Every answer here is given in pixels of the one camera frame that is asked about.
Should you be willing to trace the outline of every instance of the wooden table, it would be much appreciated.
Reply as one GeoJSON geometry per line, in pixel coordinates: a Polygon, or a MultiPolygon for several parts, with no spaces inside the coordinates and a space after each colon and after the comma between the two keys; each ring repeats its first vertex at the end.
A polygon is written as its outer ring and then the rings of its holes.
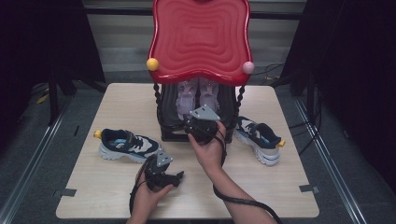
{"type": "MultiPolygon", "coordinates": [[[[286,145],[280,149],[279,163],[270,167],[261,164],[253,149],[234,137],[227,146],[224,169],[247,193],[271,206],[280,217],[316,217],[318,206],[313,193],[302,193],[299,189],[309,183],[274,89],[246,86],[240,115],[265,122],[286,140],[286,145]]],[[[141,164],[125,157],[116,161],[102,159],[98,151],[100,140],[94,138],[93,133],[104,128],[129,130],[161,142],[152,84],[108,86],[66,186],[77,192],[74,197],[62,197],[57,217],[129,217],[130,192],[141,164]]],[[[175,175],[185,171],[185,174],[180,186],[160,202],[151,218],[230,218],[222,200],[214,195],[190,143],[161,144],[174,158],[166,173],[175,175]]]]}

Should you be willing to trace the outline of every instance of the yellow ball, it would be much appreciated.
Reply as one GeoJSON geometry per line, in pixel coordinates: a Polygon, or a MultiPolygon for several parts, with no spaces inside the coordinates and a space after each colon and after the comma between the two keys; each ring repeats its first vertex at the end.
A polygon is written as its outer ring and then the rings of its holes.
{"type": "Polygon", "coordinates": [[[158,60],[155,58],[149,58],[147,61],[147,66],[148,66],[148,70],[156,71],[160,66],[160,63],[158,63],[158,60]]]}
{"type": "Polygon", "coordinates": [[[95,133],[93,134],[93,137],[102,139],[102,131],[96,130],[95,133]]]}

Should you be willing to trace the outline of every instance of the hand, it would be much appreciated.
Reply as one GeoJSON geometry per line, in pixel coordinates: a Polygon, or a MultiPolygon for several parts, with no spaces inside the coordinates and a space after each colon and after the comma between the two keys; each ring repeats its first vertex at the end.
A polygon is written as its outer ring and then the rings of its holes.
{"type": "Polygon", "coordinates": [[[162,199],[173,187],[167,185],[163,189],[152,191],[146,183],[145,172],[142,172],[140,179],[136,177],[138,189],[134,196],[134,210],[131,218],[127,223],[146,223],[151,213],[157,208],[158,202],[162,199]]]}
{"type": "MultiPolygon", "coordinates": [[[[225,144],[224,137],[226,130],[224,125],[219,121],[218,128],[219,131],[216,133],[216,137],[222,141],[222,144],[225,144]]],[[[222,145],[217,139],[213,138],[208,144],[204,146],[199,145],[190,133],[189,139],[192,147],[194,148],[198,162],[206,172],[212,169],[221,169],[221,157],[223,149],[222,145]]]]}

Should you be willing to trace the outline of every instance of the black tape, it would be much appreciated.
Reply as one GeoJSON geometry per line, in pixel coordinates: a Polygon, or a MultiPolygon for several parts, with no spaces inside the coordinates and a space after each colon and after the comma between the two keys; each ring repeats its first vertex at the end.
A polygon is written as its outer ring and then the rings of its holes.
{"type": "Polygon", "coordinates": [[[62,196],[74,197],[76,194],[76,189],[58,189],[53,192],[52,197],[62,198],[62,196]]]}
{"type": "Polygon", "coordinates": [[[318,187],[312,187],[310,185],[301,185],[301,186],[299,186],[299,188],[302,193],[309,192],[309,191],[311,191],[314,194],[319,193],[318,187]]]}

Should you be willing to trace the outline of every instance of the sneaker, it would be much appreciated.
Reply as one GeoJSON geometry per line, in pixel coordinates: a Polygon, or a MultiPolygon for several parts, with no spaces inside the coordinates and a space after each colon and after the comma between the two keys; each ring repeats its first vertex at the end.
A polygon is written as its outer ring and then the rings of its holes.
{"type": "Polygon", "coordinates": [[[260,162],[267,165],[279,162],[279,148],[285,145],[285,141],[276,136],[268,125],[257,124],[240,116],[233,133],[242,143],[253,147],[254,154],[260,162]]]}
{"type": "Polygon", "coordinates": [[[177,115],[181,120],[183,115],[190,116],[190,111],[195,108],[195,94],[198,89],[198,78],[177,83],[178,97],[176,100],[177,115]]]}
{"type": "Polygon", "coordinates": [[[143,163],[149,156],[162,150],[158,142],[129,131],[104,129],[96,131],[93,136],[102,139],[99,151],[106,160],[126,156],[132,161],[143,163]]]}
{"type": "Polygon", "coordinates": [[[199,78],[199,91],[201,92],[200,96],[200,106],[207,105],[213,111],[218,112],[219,110],[219,101],[218,101],[218,93],[219,93],[219,83],[209,80],[204,77],[199,78]]]}

